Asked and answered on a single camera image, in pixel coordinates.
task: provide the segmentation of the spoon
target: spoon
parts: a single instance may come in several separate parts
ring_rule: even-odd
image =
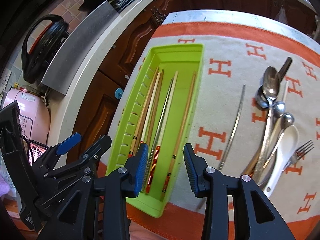
[[[271,173],[270,179],[268,180],[266,186],[263,189],[263,193],[268,198],[273,193],[284,167],[288,163],[291,156],[295,153],[295,150],[298,146],[298,142],[298,129],[294,125],[291,125],[284,132],[284,137],[278,147],[275,166]]]
[[[276,143],[276,145],[273,147],[272,152],[270,154],[270,157],[267,159],[266,163],[263,165],[263,170],[267,167],[268,163],[270,162],[270,160],[272,159],[273,155],[275,154],[277,148],[279,147],[279,144],[281,143],[281,140],[283,139],[284,136],[284,131],[290,126],[293,125],[294,123],[294,117],[292,114],[290,113],[284,113],[281,117],[280,117],[280,125],[281,125],[281,131],[280,131],[280,136],[278,138],[278,141]]]
[[[277,101],[273,104],[273,112],[276,118],[280,118],[285,112],[285,103],[283,101]]]
[[[263,74],[262,91],[268,101],[269,111],[268,111],[267,124],[264,132],[264,136],[263,136],[259,158],[254,169],[254,174],[252,176],[252,179],[255,182],[259,181],[262,174],[262,167],[267,159],[267,153],[268,153],[267,150],[270,143],[269,137],[272,130],[272,118],[273,118],[272,105],[278,96],[279,88],[280,88],[279,73],[274,67],[267,67],[267,69]]]
[[[287,60],[285,61],[285,63],[283,64],[283,66],[281,67],[281,69],[279,70],[280,82],[283,80],[291,63],[292,63],[292,58],[288,57]],[[258,105],[261,106],[262,108],[269,108],[269,104],[267,102],[267,99],[264,96],[263,91],[262,91],[262,86],[260,86],[259,89],[257,90],[257,93],[255,95],[255,99],[256,99]]]

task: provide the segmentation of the gray metal panel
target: gray metal panel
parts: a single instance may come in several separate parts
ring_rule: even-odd
[[[66,95],[85,56],[118,15],[107,1],[90,13],[60,47],[42,84]]]

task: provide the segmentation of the tablecloth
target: tablecloth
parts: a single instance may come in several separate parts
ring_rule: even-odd
[[[268,66],[280,69],[287,57],[293,62],[282,82],[289,81],[287,111],[295,117],[299,145],[312,139],[315,148],[283,172],[270,200],[298,240],[305,239],[320,219],[320,55],[277,33],[245,25],[218,22],[173,23],[160,26],[146,46],[137,67],[151,47],[175,43],[204,45],[203,74],[188,141],[209,166],[217,167],[232,132],[246,84],[243,109],[229,156],[222,172],[239,177],[259,147],[266,111],[254,95]],[[107,164],[108,154],[104,155]],[[156,219],[127,205],[128,217],[167,238],[201,238],[204,208],[191,191],[182,163],[162,217]],[[230,239],[233,239],[233,205],[229,201]]]

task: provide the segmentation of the white ceramic spoon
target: white ceramic spoon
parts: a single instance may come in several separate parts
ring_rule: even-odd
[[[271,173],[270,179],[263,189],[263,193],[269,198],[278,183],[282,170],[288,163],[292,154],[294,154],[299,142],[298,129],[291,125],[284,131],[284,136],[279,144],[276,162]]]

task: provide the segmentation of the table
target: table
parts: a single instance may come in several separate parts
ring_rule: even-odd
[[[222,172],[239,177],[259,147],[266,112],[256,106],[254,94],[266,67],[278,70],[287,57],[293,63],[285,80],[290,82],[287,110],[296,119],[302,145],[312,139],[315,149],[281,176],[270,200],[288,223],[296,239],[302,240],[320,219],[320,46],[303,33],[279,22],[241,12],[221,10],[184,11],[169,14],[154,33],[130,77],[111,124],[113,139],[122,109],[143,58],[153,46],[195,42],[204,44],[203,75],[188,141],[208,165],[217,167],[232,131],[234,118],[246,84],[246,95],[238,130]],[[101,158],[99,174],[105,171],[110,151]],[[191,192],[184,163],[164,214],[152,218],[127,205],[131,220],[167,239],[200,239],[204,207]],[[230,228],[233,205],[229,201]]]

